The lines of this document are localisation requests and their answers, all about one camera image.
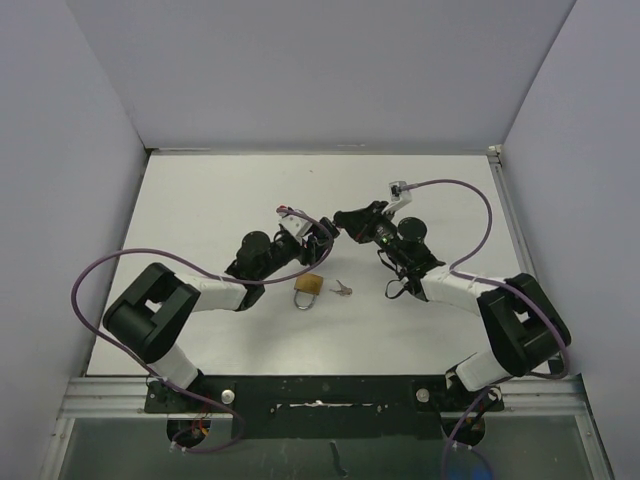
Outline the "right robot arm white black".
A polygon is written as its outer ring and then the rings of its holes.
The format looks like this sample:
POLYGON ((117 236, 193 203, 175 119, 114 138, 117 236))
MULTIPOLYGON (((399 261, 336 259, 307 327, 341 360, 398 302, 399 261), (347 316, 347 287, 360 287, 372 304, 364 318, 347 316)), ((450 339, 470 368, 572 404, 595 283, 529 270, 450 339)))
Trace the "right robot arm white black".
POLYGON ((333 222, 356 243, 378 247, 381 262, 402 284, 401 293, 474 314, 486 331, 490 348, 451 369, 445 395, 452 406, 469 408, 481 389, 531 374, 571 344, 569 330, 533 276, 485 279, 456 272, 426 246, 422 220, 407 217, 394 224, 386 207, 386 202, 374 201, 358 210, 338 211, 333 222))

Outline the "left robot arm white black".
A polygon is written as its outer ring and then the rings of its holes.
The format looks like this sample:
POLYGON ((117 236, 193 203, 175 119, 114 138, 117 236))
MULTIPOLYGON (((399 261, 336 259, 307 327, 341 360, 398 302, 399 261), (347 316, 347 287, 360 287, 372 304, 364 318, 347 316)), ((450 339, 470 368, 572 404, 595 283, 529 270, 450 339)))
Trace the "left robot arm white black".
POLYGON ((279 231, 245 235, 226 274, 229 280, 180 276, 165 265, 147 266, 107 309, 104 328, 153 374, 168 380, 168 399, 180 410, 200 405, 204 387, 201 372, 177 345, 194 312, 252 308, 264 295, 263 282, 292 261, 309 267, 320 261, 339 230, 326 217, 317 225, 293 216, 280 219, 279 231))

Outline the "black padlock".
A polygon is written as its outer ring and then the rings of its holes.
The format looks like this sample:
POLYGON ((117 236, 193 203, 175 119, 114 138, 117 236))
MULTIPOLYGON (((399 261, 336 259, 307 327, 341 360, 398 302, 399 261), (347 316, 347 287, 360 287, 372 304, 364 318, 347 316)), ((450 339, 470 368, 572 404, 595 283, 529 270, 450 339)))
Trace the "black padlock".
POLYGON ((330 233, 333 239, 337 238, 340 235, 339 229, 334 225, 334 223, 327 217, 322 217, 320 219, 320 224, 330 233))

